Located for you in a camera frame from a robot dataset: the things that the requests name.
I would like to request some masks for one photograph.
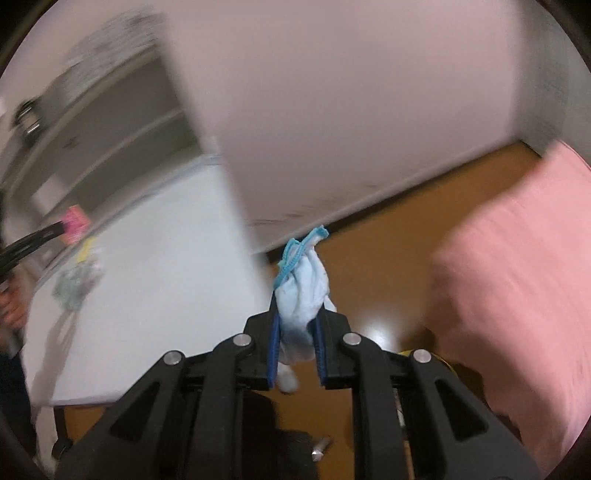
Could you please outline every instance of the white table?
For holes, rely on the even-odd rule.
[[[35,406],[111,403],[165,352],[210,351],[268,308],[221,165],[198,159],[93,234],[105,274],[79,314],[51,295],[76,250],[33,297],[22,357]]]

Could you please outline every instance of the dark trousers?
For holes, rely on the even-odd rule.
[[[0,353],[0,410],[4,413],[15,437],[34,456],[37,434],[31,423],[31,403],[20,355],[8,358]]]

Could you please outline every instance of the silver screw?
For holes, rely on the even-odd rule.
[[[345,333],[343,335],[343,341],[347,345],[359,345],[361,343],[361,335],[353,332]]]
[[[320,462],[326,453],[326,450],[332,445],[333,439],[330,437],[322,437],[312,450],[312,461]]]
[[[183,354],[176,350],[171,350],[164,354],[164,363],[167,365],[176,365],[183,359]]]
[[[413,353],[414,359],[420,364],[427,364],[431,361],[431,354],[422,348],[415,350]]]
[[[234,337],[234,345],[236,346],[247,346],[252,342],[252,338],[247,333],[239,333]]]

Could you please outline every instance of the human hand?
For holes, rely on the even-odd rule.
[[[21,289],[13,275],[8,288],[0,292],[0,325],[13,330],[23,328],[27,322],[27,309],[22,302]]]

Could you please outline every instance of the pink cloth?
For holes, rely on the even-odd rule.
[[[435,255],[427,326],[548,474],[591,416],[591,170],[568,145]]]

